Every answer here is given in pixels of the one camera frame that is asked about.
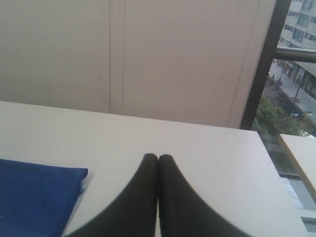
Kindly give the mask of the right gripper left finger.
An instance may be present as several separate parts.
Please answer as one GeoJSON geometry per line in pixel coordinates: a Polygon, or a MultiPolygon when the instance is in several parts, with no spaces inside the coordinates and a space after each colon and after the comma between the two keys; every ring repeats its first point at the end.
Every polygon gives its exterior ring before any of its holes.
{"type": "Polygon", "coordinates": [[[72,237],[153,237],[158,205],[158,157],[145,154],[112,203],[72,237]]]}

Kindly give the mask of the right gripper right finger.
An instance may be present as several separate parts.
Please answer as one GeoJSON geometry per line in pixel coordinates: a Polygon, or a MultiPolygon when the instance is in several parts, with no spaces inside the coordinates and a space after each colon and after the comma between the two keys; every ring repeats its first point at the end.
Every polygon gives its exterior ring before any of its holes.
{"type": "Polygon", "coordinates": [[[243,237],[214,211],[187,182],[174,158],[158,160],[158,206],[162,237],[243,237]]]}

